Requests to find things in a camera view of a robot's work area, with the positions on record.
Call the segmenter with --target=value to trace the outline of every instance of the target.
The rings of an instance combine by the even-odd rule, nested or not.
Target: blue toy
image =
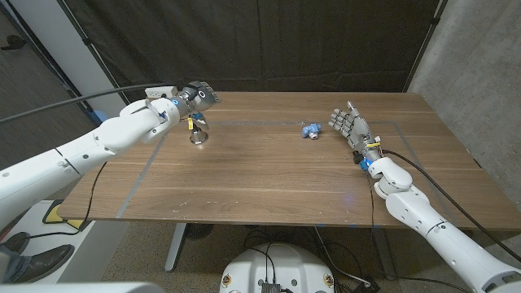
[[[320,129],[322,129],[322,127],[316,123],[313,123],[310,126],[305,126],[302,129],[302,138],[306,138],[309,136],[309,138],[311,139],[317,139]]]
[[[204,119],[204,116],[203,116],[203,113],[202,113],[202,112],[199,112],[199,113],[192,114],[192,118],[198,120],[198,119],[201,119],[201,118]]]

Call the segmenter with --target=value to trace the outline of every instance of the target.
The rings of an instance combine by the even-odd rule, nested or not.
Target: white robotic arm
[[[427,196],[413,185],[410,174],[383,157],[379,138],[349,102],[349,112],[336,109],[329,125],[345,136],[355,151],[355,162],[373,179],[374,190],[389,213],[421,234],[473,292],[521,291],[521,270],[507,265],[445,220]]]
[[[147,89],[149,97],[158,99],[131,103],[119,117],[104,121],[97,129],[0,171],[0,229],[38,201],[123,154],[136,142],[151,142],[182,117],[220,102],[204,82],[191,82],[175,95],[173,89]]]

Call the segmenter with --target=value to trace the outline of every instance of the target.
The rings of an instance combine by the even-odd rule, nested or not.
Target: black backdrop
[[[66,3],[121,86],[188,79],[215,90],[397,92],[438,1]]]

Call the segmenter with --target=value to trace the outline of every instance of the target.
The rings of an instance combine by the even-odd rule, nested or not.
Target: black cord
[[[369,191],[370,191],[370,194],[371,194],[371,206],[372,206],[372,212],[371,212],[371,236],[370,236],[370,241],[369,241],[369,253],[371,255],[371,259],[373,259],[374,261],[374,254],[372,252],[372,246],[373,246],[373,231],[374,231],[374,196],[373,196],[373,188],[372,188],[372,185],[371,185],[371,181],[370,181],[370,175],[368,173],[366,173],[366,176],[367,176],[367,182],[369,183]],[[451,286],[452,288],[455,288],[455,289],[458,289],[460,291],[463,291],[463,292],[466,292],[466,293],[471,293],[470,291],[468,290],[465,290],[459,286],[456,286],[454,284],[451,284],[451,283],[448,283],[448,282],[443,282],[443,281],[438,281],[438,280],[434,280],[434,279],[427,279],[427,278],[410,278],[410,277],[402,277],[402,276],[389,276],[387,275],[385,272],[381,271],[380,269],[376,268],[381,274],[383,274],[386,278],[401,278],[401,279],[405,279],[405,280],[412,280],[412,281],[423,281],[423,282],[435,282],[435,283],[438,283],[438,284],[442,284],[442,285],[446,285],[446,286]]]
[[[399,277],[399,276],[394,276],[394,277],[395,278],[404,279],[404,280],[411,280],[411,281],[435,282],[435,283],[438,283],[438,284],[451,286],[452,288],[458,289],[458,290],[460,290],[462,292],[471,293],[470,291],[468,291],[466,289],[463,289],[463,288],[461,288],[459,286],[456,286],[456,285],[448,283],[448,282],[443,282],[443,281],[438,281],[438,280],[433,280],[433,279],[425,279],[425,278],[409,278],[409,277]]]
[[[271,244],[273,244],[273,241],[271,241],[268,244],[268,248],[266,248],[266,277],[268,277],[268,250],[269,250],[269,247],[271,246]],[[275,284],[275,268],[274,268],[274,280],[273,281],[274,281],[274,284]]]
[[[253,235],[254,233],[260,233],[260,234],[262,234],[262,236]],[[256,248],[246,247],[247,241],[249,239],[252,239],[252,238],[261,238],[261,239],[267,240],[267,241],[269,241],[269,246],[270,246],[271,243],[273,243],[271,237],[266,232],[263,232],[263,231],[260,231],[260,230],[253,230],[252,232],[248,233],[248,235],[244,239],[243,249],[244,250],[252,249],[254,251],[261,252],[261,253],[263,253],[266,256],[266,277],[265,277],[265,282],[268,282],[268,259],[269,259],[269,261],[271,262],[271,266],[273,267],[273,270],[274,270],[274,283],[275,283],[275,266],[274,266],[273,261],[271,260],[271,257],[268,256],[269,246],[268,246],[268,249],[266,249],[266,252],[262,252],[262,251],[260,251],[260,250],[258,250]]]
[[[436,183],[436,181],[434,181],[434,179],[432,179],[429,176],[429,174],[427,174],[427,172],[425,172],[422,168],[420,168],[418,165],[416,165],[413,161],[405,158],[403,155],[400,155],[394,151],[382,150],[382,153],[395,155],[398,158],[404,160],[405,162],[407,162],[410,165],[412,165],[413,167],[415,167],[421,174],[423,174],[423,176],[425,176],[425,178],[427,178],[432,183],[432,185],[434,185],[454,205],[454,207],[456,207],[463,215],[465,215],[467,219],[469,219],[472,223],[474,223],[474,225],[476,225],[476,227],[478,227],[483,233],[485,233],[497,245],[499,245],[506,252],[508,252],[508,254],[513,256],[519,262],[521,262],[521,256],[517,255],[515,252],[510,250],[505,244],[503,244],[501,241],[499,241],[494,235],[492,235],[487,229],[485,229],[480,223],[478,223],[478,221],[476,221],[468,212],[466,212],[458,203],[456,203],[456,201],[452,197],[450,197],[450,195],[447,194],[447,192],[445,192],[445,190],[443,190],[443,188],[441,188],[441,186],[439,186],[438,183]]]
[[[338,246],[342,247],[345,251],[347,251],[352,256],[352,258],[355,260],[355,263],[357,264],[359,276],[364,276],[364,273],[361,270],[360,262],[358,261],[357,257],[354,255],[354,253],[352,253],[352,251],[350,251],[347,247],[345,247],[344,245],[337,243],[337,242],[327,242],[327,241],[324,242],[325,247],[327,247],[331,244],[338,245]]]
[[[96,175],[96,178],[94,179],[94,183],[92,184],[92,188],[90,189],[89,207],[87,208],[87,213],[85,214],[85,218],[83,219],[84,223],[87,221],[87,218],[89,217],[90,206],[92,205],[92,198],[94,197],[94,188],[96,187],[96,182],[98,181],[99,174],[101,174],[101,172],[103,171],[103,168],[105,168],[106,164],[107,164],[107,162],[103,163],[103,165],[101,166],[101,169],[98,171],[98,174]],[[45,237],[45,236],[51,236],[51,235],[69,235],[69,236],[73,236],[73,235],[76,235],[76,234],[78,234],[80,232],[81,231],[79,229],[78,229],[78,231],[76,231],[74,233],[53,232],[53,233],[45,233],[45,234],[33,235],[33,236],[25,237],[24,239],[34,239],[34,238],[40,238],[40,237]]]
[[[275,265],[274,265],[274,261],[271,259],[271,256],[268,256],[268,254],[265,253],[264,251],[260,251],[260,250],[258,250],[256,248],[253,248],[253,247],[248,247],[246,249],[251,249],[251,250],[254,250],[254,251],[258,251],[258,252],[262,253],[263,255],[265,255],[269,259],[269,261],[271,262],[271,267],[272,267],[272,269],[274,271],[274,279],[275,279]],[[268,282],[268,270],[266,270],[265,282]]]
[[[335,287],[335,291],[338,289],[339,293],[344,293],[344,290],[352,293],[351,288],[349,288],[347,285],[341,284],[338,278],[334,279],[333,286]]]
[[[15,114],[13,116],[2,118],[0,120],[0,124],[6,123],[8,121],[11,121],[11,120],[14,120],[14,119],[18,119],[18,118],[21,118],[21,117],[25,117],[25,116],[28,116],[28,115],[32,115],[34,113],[38,113],[38,112],[42,112],[42,111],[45,111],[45,110],[49,110],[49,109],[52,109],[52,108],[62,107],[62,106],[65,106],[65,105],[68,105],[68,104],[71,104],[71,103],[82,102],[82,101],[88,100],[90,98],[97,98],[97,97],[104,96],[104,95],[107,95],[107,94],[120,93],[120,92],[124,92],[124,91],[127,91],[127,90],[142,90],[142,89],[146,89],[146,88],[149,88],[149,87],[165,86],[165,85],[169,85],[169,84],[166,84],[166,83],[155,83],[155,84],[146,84],[146,85],[130,85],[130,86],[120,87],[120,88],[117,88],[117,89],[102,90],[102,91],[97,92],[97,93],[87,94],[87,95],[84,95],[84,96],[81,96],[81,97],[77,97],[77,98],[70,98],[70,99],[65,100],[65,101],[52,103],[51,105],[46,105],[46,106],[39,107],[39,108],[36,108],[36,109],[33,109],[33,110],[29,110],[29,111],[26,111],[26,112],[23,112],[23,113],[20,113],[20,114]]]
[[[373,250],[373,237],[374,237],[374,196],[373,196],[373,186],[371,184],[371,176],[366,171],[367,184],[369,185],[369,192],[371,193],[371,233],[369,238],[369,253],[372,254]]]
[[[313,232],[309,231],[308,227],[301,227],[301,228],[307,232],[306,235],[308,236],[308,238],[310,238],[311,242],[315,245],[315,248],[317,249],[318,258],[322,258],[322,245],[318,241],[317,235],[314,234]]]

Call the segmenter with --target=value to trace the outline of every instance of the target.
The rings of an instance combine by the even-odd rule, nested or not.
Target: wooden table
[[[201,146],[187,124],[156,144],[110,161],[94,191],[89,218],[176,221],[165,269],[174,269],[186,223],[371,226],[368,181],[344,137],[327,125],[335,108],[355,103],[384,149],[423,166],[480,224],[521,229],[521,214],[418,94],[221,93],[206,111],[211,129]],[[318,140],[303,125],[322,124]],[[475,227],[398,158],[431,205],[456,226]],[[85,217],[94,177],[85,175],[59,214]],[[405,228],[374,194],[374,225]],[[384,270],[396,275],[383,230],[374,231]]]

